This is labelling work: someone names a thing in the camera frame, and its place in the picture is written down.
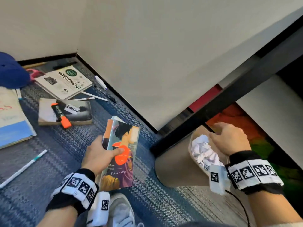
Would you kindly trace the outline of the person's right hand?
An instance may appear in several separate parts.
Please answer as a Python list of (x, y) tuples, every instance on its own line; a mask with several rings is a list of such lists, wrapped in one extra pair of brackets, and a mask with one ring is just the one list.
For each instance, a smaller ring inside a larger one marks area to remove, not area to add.
[(223, 154), (230, 156), (241, 151), (251, 151), (247, 135), (241, 128), (228, 123), (226, 133), (228, 143), (225, 146), (216, 146)]

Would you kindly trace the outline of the paperback book with illustrated cover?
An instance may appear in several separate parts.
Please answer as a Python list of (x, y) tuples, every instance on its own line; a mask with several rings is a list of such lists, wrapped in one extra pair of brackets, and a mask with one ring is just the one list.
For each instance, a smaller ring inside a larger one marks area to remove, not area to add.
[(133, 184), (134, 157), (137, 150), (140, 128), (125, 123), (117, 116), (108, 120), (102, 146), (106, 150), (122, 149), (108, 167), (97, 176), (100, 191), (112, 191)]

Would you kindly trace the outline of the tan wastebasket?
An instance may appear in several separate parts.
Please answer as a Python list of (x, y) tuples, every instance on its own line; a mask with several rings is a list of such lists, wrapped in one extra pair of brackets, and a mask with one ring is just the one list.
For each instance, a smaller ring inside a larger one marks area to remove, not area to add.
[(159, 181), (166, 187), (209, 186), (210, 172), (203, 170), (194, 159), (190, 147), (192, 141), (200, 135), (206, 135), (209, 145), (219, 156), (219, 160), (226, 165), (229, 159), (214, 145), (209, 138), (210, 132), (200, 126), (178, 144), (171, 147), (155, 160), (155, 173)]

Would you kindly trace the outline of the person's right forearm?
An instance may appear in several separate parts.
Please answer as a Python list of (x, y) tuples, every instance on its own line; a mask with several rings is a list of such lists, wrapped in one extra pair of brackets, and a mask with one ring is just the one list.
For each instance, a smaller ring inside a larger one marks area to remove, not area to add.
[(259, 191), (248, 195), (257, 227), (302, 223), (303, 219), (282, 194)]

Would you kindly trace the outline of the red orange green fabric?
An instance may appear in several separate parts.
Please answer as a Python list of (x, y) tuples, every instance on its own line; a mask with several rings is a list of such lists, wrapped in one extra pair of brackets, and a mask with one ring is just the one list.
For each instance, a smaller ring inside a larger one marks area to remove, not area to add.
[(206, 124), (225, 122), (241, 128), (251, 148), (262, 159), (268, 160), (284, 182), (284, 195), (303, 218), (303, 170), (291, 157), (237, 104), (233, 103)]

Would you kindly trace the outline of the grey book with white label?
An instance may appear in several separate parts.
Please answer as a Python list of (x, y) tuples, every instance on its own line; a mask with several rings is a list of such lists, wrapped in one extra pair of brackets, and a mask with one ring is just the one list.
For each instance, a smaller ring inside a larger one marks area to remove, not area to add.
[(40, 126), (60, 125), (60, 119), (51, 108), (53, 103), (59, 104), (60, 109), (72, 125), (92, 124), (92, 110), (89, 101), (40, 98), (38, 113)]

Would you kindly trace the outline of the black wristband with marker tags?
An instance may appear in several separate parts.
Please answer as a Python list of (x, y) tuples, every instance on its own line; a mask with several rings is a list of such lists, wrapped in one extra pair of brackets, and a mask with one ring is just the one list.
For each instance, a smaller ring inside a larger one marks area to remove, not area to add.
[(246, 195), (260, 191), (283, 194), (284, 182), (272, 165), (254, 151), (240, 151), (229, 156), (225, 166), (235, 189)]
[(99, 190), (95, 178), (93, 171), (86, 168), (70, 173), (51, 194), (51, 201), (45, 211), (72, 206), (80, 216), (90, 210)]

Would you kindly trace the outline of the white shoe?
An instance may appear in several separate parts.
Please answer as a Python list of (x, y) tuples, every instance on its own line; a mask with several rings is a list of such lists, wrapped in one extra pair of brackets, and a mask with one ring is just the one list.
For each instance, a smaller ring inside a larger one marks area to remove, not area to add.
[(137, 227), (134, 211), (122, 193), (110, 197), (107, 227)]

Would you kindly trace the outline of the black pen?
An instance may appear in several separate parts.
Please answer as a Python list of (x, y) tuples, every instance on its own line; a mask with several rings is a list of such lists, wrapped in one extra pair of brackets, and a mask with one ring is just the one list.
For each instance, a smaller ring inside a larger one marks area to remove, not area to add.
[(106, 96), (112, 103), (116, 103), (116, 99), (115, 99), (113, 96), (108, 95), (105, 91), (99, 89), (99, 88), (97, 87), (97, 85), (94, 84), (93, 86), (94, 86), (94, 88), (95, 88), (97, 91), (99, 91), (101, 94), (103, 94), (104, 96)]

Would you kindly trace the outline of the white cabinet panel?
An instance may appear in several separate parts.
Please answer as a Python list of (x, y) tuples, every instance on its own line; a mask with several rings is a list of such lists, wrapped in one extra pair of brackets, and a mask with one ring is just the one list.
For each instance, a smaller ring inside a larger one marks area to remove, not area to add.
[(303, 100), (274, 75), (237, 104), (303, 170)]

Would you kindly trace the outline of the long white pen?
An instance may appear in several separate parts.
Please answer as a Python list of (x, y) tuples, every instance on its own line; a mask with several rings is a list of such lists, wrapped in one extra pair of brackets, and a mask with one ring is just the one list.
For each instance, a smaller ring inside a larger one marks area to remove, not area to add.
[(102, 97), (99, 97), (99, 96), (96, 96), (96, 95), (93, 95), (93, 94), (90, 94), (90, 93), (87, 93), (87, 92), (84, 92), (84, 91), (82, 91), (81, 93), (85, 94), (87, 96), (90, 96), (90, 97), (94, 97), (95, 99), (99, 99), (99, 100), (103, 100), (103, 101), (108, 101), (108, 99), (104, 99)]

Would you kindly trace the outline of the white marker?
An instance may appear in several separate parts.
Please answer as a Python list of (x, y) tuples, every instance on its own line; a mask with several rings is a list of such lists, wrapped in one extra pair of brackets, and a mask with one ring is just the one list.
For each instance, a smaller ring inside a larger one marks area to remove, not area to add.
[(95, 75), (94, 76), (96, 81), (98, 82), (98, 84), (105, 90), (105, 91), (108, 91), (108, 87), (105, 85), (105, 83), (103, 82), (103, 80), (101, 80), (99, 78), (99, 76)]

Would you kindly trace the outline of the white book with green circle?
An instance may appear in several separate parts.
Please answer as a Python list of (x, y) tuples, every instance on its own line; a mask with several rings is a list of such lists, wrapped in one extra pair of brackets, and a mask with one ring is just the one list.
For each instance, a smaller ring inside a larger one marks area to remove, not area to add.
[(72, 65), (37, 77), (35, 83), (56, 99), (71, 99), (93, 85)]

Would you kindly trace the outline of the white pen with teal tip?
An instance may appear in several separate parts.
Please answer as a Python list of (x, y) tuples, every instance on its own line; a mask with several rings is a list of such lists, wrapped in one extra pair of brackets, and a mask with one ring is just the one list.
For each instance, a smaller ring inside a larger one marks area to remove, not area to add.
[(30, 162), (25, 164), (21, 169), (15, 172), (12, 176), (6, 179), (3, 183), (0, 184), (0, 190), (2, 190), (5, 186), (7, 186), (10, 182), (12, 182), (16, 177), (21, 175), (26, 169), (28, 169), (32, 164), (38, 161), (44, 154), (48, 152), (47, 149), (43, 150), (40, 154), (38, 154), (35, 158), (33, 158)]

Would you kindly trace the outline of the large blue and cream book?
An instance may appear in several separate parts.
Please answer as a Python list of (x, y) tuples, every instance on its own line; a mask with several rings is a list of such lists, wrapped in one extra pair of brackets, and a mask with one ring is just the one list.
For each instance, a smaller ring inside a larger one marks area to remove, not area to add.
[(0, 149), (36, 135), (21, 108), (16, 91), (0, 87)]

